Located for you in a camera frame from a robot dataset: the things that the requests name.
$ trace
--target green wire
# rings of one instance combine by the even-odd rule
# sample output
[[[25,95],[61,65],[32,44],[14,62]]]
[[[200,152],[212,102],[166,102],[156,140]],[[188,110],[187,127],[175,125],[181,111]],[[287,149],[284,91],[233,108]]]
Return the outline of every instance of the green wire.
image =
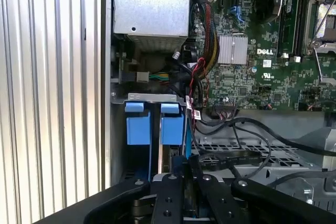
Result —
[[[154,74],[151,74],[151,75],[149,76],[149,79],[159,79],[159,80],[161,80],[161,81],[169,81],[169,78],[165,78],[165,77],[161,77],[161,76],[156,76],[156,75],[154,75]]]

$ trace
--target dell logo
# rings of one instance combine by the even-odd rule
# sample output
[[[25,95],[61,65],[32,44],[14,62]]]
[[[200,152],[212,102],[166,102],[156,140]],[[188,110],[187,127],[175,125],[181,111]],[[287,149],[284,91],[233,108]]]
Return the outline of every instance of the dell logo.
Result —
[[[273,51],[269,49],[257,49],[258,55],[273,55]]]

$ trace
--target silver heatsink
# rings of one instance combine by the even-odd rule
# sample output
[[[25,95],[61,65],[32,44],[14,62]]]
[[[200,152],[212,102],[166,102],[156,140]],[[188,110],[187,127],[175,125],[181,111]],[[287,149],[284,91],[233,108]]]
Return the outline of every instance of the silver heatsink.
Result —
[[[220,35],[219,64],[245,65],[247,60],[247,37]]]

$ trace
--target black wire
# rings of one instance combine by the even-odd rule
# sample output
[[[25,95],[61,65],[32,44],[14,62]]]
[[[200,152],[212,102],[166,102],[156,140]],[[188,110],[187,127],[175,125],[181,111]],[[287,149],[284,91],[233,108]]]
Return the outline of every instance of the black wire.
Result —
[[[233,174],[233,176],[235,176],[235,178],[241,178],[241,174],[239,173],[239,171],[237,170],[237,168],[235,166],[229,167],[229,170],[232,172],[232,174]]]
[[[176,87],[176,86],[174,86],[174,85],[168,85],[167,86],[169,89],[171,89],[172,91],[174,91],[179,97],[185,97],[184,95],[183,95],[183,93]]]
[[[270,129],[269,127],[267,127],[263,123],[255,120],[255,119],[252,119],[252,118],[234,118],[234,119],[232,119],[230,121],[225,121],[218,128],[216,128],[215,130],[210,131],[210,132],[202,132],[198,128],[196,128],[196,129],[200,133],[202,133],[203,135],[211,136],[211,135],[214,135],[214,134],[220,132],[225,127],[232,126],[235,123],[251,123],[251,124],[254,124],[257,127],[262,128],[264,131],[266,131],[268,134],[270,134],[271,136],[273,136],[275,139],[277,139],[280,142],[282,142],[282,143],[284,143],[284,144],[286,144],[288,146],[291,146],[293,148],[297,148],[297,149],[300,149],[300,150],[303,150],[303,151],[306,151],[306,152],[310,152],[310,153],[314,153],[314,154],[318,154],[318,155],[322,155],[322,156],[336,157],[336,152],[325,151],[324,149],[315,148],[315,147],[307,146],[307,145],[304,145],[304,144],[299,144],[297,142],[285,139],[282,136],[280,136],[278,133],[275,133],[272,129]]]
[[[191,117],[191,110],[187,110],[187,118],[188,118],[188,122],[189,122],[189,127],[190,127],[190,131],[191,131],[191,138],[192,138],[192,142],[196,145],[196,147],[198,148],[200,153],[204,153],[204,154],[220,154],[220,153],[226,153],[226,152],[219,152],[219,151],[210,151],[210,150],[206,150],[205,148],[202,148],[198,142],[196,141],[196,137],[195,137],[195,133],[193,131],[193,126],[192,126],[192,117]]]
[[[209,158],[209,157],[214,157],[218,160],[218,162],[224,160],[220,155],[217,155],[219,152],[216,153],[207,153],[207,154],[203,154],[200,155],[198,158],[198,161],[202,161],[203,159]],[[232,174],[234,175],[235,178],[241,178],[241,174],[239,173],[239,171],[237,170],[237,168],[235,166],[231,166],[228,167],[227,169],[229,169]]]
[[[242,102],[245,102],[245,101],[249,100],[249,99],[260,100],[261,102],[265,103],[265,105],[268,105],[268,102],[265,101],[263,98],[261,98],[261,97],[258,96],[258,95],[255,95],[255,94],[247,95],[247,96],[245,96],[245,97],[239,99],[239,100],[236,102],[235,108],[233,109],[232,118],[235,118],[235,116],[236,116],[236,112],[237,112],[238,107],[240,106],[240,104],[241,104]]]
[[[261,140],[263,140],[267,144],[267,147],[268,147],[268,155],[265,158],[265,160],[262,162],[262,164],[259,166],[259,168],[256,169],[254,172],[252,172],[252,173],[244,176],[244,178],[251,178],[254,175],[256,175],[258,172],[260,172],[267,165],[267,163],[269,162],[269,160],[271,158],[271,153],[272,153],[271,145],[269,144],[269,142],[267,141],[266,138],[264,138],[263,136],[259,135],[256,132],[249,131],[249,130],[246,130],[246,129],[242,129],[240,127],[236,127],[236,129],[239,130],[239,131],[245,131],[245,132],[248,132],[248,133],[250,133],[250,134],[252,134],[254,136],[257,136],[258,138],[260,138]]]
[[[187,72],[191,77],[192,77],[192,70],[185,65],[184,63],[180,62],[180,61],[176,61],[174,60],[173,63],[177,66],[180,67],[181,70]],[[198,102],[201,104],[202,106],[202,102],[203,102],[203,88],[202,88],[202,84],[201,81],[199,80],[198,76],[194,75],[194,81],[196,82],[197,85],[197,89],[198,89]]]
[[[336,170],[331,170],[328,172],[318,172],[318,171],[297,172],[281,177],[276,181],[268,184],[267,186],[274,188],[277,185],[280,185],[283,182],[286,182],[293,178],[329,178],[334,176],[336,176]]]
[[[243,147],[241,146],[241,143],[240,143],[240,139],[239,139],[239,136],[237,134],[237,131],[236,131],[236,125],[232,125],[232,129],[233,129],[233,132],[235,133],[235,136],[236,136],[236,140],[237,140],[237,143],[239,145],[239,148],[242,149]]]
[[[236,115],[238,114],[238,107],[240,106],[240,104],[248,99],[255,99],[255,100],[260,100],[261,102],[263,102],[264,104],[268,104],[267,101],[265,101],[264,99],[262,99],[260,96],[258,95],[247,95],[241,99],[239,99],[237,102],[236,102],[236,105],[233,109],[233,112],[232,112],[232,116],[231,116],[231,119],[235,118]],[[200,123],[206,125],[206,126],[210,126],[210,127],[215,127],[215,126],[219,126],[221,125],[222,123],[224,123],[224,120],[213,120],[213,121],[205,121],[203,119],[200,120]]]

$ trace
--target motherboard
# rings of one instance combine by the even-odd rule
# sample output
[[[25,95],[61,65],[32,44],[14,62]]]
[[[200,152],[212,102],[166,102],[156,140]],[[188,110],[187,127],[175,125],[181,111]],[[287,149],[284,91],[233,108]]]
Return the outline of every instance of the motherboard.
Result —
[[[221,52],[208,75],[208,107],[234,104],[255,94],[271,106],[262,107],[260,102],[247,100],[244,109],[336,111],[334,0],[318,0],[315,5],[311,0],[279,0],[279,12],[270,11],[270,15],[265,15],[269,7],[264,0],[209,1]],[[322,30],[324,36],[329,36],[325,40],[314,34]],[[198,56],[203,52],[204,33],[202,22],[195,15],[190,38],[197,45]],[[312,41],[320,48],[310,47]],[[246,48],[247,56],[238,52],[242,48]]]

